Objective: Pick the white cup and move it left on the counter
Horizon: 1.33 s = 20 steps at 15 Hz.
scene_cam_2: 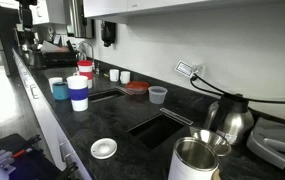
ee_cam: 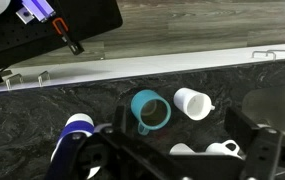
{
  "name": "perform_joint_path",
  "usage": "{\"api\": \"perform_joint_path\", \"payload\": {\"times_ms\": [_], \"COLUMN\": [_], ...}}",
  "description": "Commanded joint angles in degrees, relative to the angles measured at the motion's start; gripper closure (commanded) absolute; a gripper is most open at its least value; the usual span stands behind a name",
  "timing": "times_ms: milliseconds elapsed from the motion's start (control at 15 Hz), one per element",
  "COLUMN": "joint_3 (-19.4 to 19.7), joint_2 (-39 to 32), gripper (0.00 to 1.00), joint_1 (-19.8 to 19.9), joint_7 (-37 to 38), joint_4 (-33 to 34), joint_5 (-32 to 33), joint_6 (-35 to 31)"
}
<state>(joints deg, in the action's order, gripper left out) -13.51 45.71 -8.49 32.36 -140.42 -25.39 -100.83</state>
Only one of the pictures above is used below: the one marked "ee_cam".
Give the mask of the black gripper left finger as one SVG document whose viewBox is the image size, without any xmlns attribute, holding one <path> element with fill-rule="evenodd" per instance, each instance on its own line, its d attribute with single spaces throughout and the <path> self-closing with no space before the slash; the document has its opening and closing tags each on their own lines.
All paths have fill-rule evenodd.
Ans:
<svg viewBox="0 0 285 180">
<path fill-rule="evenodd" d="M 87 140 L 90 166 L 100 166 L 118 180 L 195 180 L 181 163 L 126 131 L 126 107 L 118 106 L 112 123 Z"/>
</svg>

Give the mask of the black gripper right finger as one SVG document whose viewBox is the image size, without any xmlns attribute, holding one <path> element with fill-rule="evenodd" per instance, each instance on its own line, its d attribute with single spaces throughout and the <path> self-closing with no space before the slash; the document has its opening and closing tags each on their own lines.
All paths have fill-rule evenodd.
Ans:
<svg viewBox="0 0 285 180">
<path fill-rule="evenodd" d="M 228 107 L 224 128 L 245 153 L 240 177 L 274 180 L 277 168 L 285 169 L 285 135 L 272 127 L 259 127 L 237 107 Z"/>
</svg>

